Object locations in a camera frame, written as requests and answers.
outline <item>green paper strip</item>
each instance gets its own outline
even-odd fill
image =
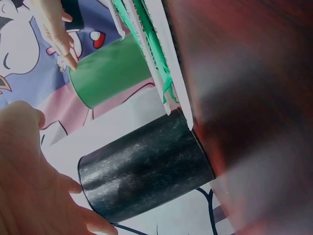
[[[130,29],[131,33],[136,38],[138,44],[140,45],[139,39],[137,38],[136,31],[133,27],[133,24],[130,20],[130,17],[125,9],[125,5],[122,0],[114,0],[113,1],[117,12],[120,14],[123,22],[126,24],[126,26]],[[149,41],[149,45],[152,51],[152,54],[156,60],[156,66],[158,68],[158,71],[160,73],[160,76],[164,82],[163,86],[163,94],[165,94],[167,91],[169,92],[171,98],[178,103],[176,97],[174,96],[173,92],[173,80],[170,74],[170,70],[168,69],[166,59],[164,57],[161,45],[159,43],[159,40],[157,38],[157,34],[154,30],[154,27],[152,25],[152,22],[149,18],[149,15],[146,11],[146,6],[142,0],[134,0],[135,6],[138,10],[139,17],[141,19],[141,22],[143,24],[143,28],[147,34],[147,38]],[[163,95],[164,103],[167,102],[165,96]]]

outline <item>pink area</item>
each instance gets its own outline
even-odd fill
[[[97,118],[124,103],[142,89],[154,86],[152,78],[138,83],[94,108],[93,118]],[[59,121],[69,135],[84,125],[89,109],[78,98],[70,83],[53,92],[46,101],[46,106],[42,110],[45,114],[44,129]]]
[[[69,83],[48,97],[46,107],[42,110],[45,114],[44,129],[60,121],[69,135],[84,125],[88,110]]]
[[[154,82],[152,78],[149,78],[147,80],[144,80],[137,85],[129,88],[128,90],[114,96],[110,100],[98,105],[93,109],[93,118],[97,118],[104,113],[108,112],[109,110],[117,107],[118,105],[124,103],[127,101],[131,96],[133,96],[135,93],[141,91],[142,89],[145,89],[146,87],[154,87]]]

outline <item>cartoon face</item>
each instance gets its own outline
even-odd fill
[[[17,8],[11,0],[0,1],[0,16],[9,19],[16,19],[18,17]]]
[[[11,0],[0,0],[0,75],[30,72],[39,59],[39,45],[30,24],[31,13]]]

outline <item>white surface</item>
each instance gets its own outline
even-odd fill
[[[193,127],[193,118],[190,107],[190,102],[186,90],[184,80],[182,78],[177,54],[175,51],[172,34],[168,21],[164,12],[161,0],[144,0],[151,21],[155,28],[158,40],[161,44],[168,68],[173,79],[174,87],[179,98],[181,109],[187,120],[189,129]]]

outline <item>cartoon illustration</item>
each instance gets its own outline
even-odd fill
[[[65,28],[74,40],[74,47],[70,53],[78,61],[82,55],[82,43],[78,32],[84,29],[84,20],[80,12],[78,0],[62,0],[64,11],[73,17],[73,21],[65,22]],[[26,74],[34,69],[40,56],[39,42],[31,25],[33,14],[23,0],[0,1],[0,89],[12,91],[6,77],[10,74]],[[89,38],[95,49],[104,45],[106,34],[93,31]],[[55,53],[50,47],[49,55]],[[57,65],[60,71],[66,70],[66,63],[57,56]]]
[[[77,61],[121,38],[106,3],[62,0],[64,11],[73,17],[64,26],[74,40],[70,53]],[[43,39],[29,6],[28,0],[0,0],[0,109],[15,100],[24,100],[43,111],[46,117],[41,131],[43,148],[125,102],[139,90],[154,86],[147,79],[90,111],[70,83],[67,64]]]
[[[39,44],[30,24],[33,15],[22,2],[16,4],[0,1],[0,89],[8,91],[11,88],[5,77],[30,72],[39,59]]]

